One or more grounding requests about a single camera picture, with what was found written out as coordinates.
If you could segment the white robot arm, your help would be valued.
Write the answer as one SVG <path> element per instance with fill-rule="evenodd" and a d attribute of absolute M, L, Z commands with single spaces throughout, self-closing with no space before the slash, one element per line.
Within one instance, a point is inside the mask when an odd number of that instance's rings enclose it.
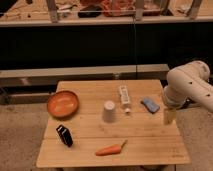
<path fill-rule="evenodd" d="M 213 86 L 208 83 L 209 66 L 203 61 L 192 61 L 171 69 L 166 76 L 168 85 L 164 87 L 162 100 L 164 124 L 169 125 L 187 99 L 198 103 L 213 113 Z"/>

